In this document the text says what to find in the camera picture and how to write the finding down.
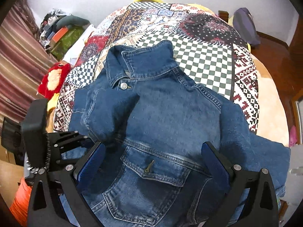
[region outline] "purple bag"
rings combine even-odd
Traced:
[[[251,46],[255,47],[261,43],[252,16],[246,7],[235,11],[232,24],[240,37]]]

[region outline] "jacket collar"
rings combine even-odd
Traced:
[[[109,49],[105,61],[106,76],[112,87],[122,78],[152,78],[176,67],[172,43],[168,40],[140,49],[117,45]]]

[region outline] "blue gripper pad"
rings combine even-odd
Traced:
[[[104,144],[100,143],[95,151],[91,154],[90,158],[86,161],[85,165],[82,167],[82,170],[79,172],[77,178],[77,190],[79,192],[85,190],[96,175],[105,158],[105,150]]]
[[[224,166],[221,164],[221,162],[218,160],[213,151],[205,142],[202,144],[201,154],[203,157],[203,161],[207,166],[213,179],[215,180],[217,185],[225,193],[227,193],[230,189],[229,173],[225,170]]]

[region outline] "pink object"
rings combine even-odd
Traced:
[[[289,147],[293,147],[297,142],[297,130],[296,126],[292,126],[289,132]]]

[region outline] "black and white checkered pattern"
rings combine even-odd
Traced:
[[[230,99],[232,87],[231,48],[187,39],[179,35],[153,32],[145,34],[136,47],[152,47],[162,40],[170,40],[179,67],[196,83]]]
[[[69,82],[78,88],[82,88],[94,81],[94,69],[99,59],[99,54],[89,58],[88,61],[75,67],[66,77],[65,82]]]
[[[171,3],[156,3],[156,2],[134,2],[131,3],[127,9],[136,8],[155,8],[155,9],[170,9]]]

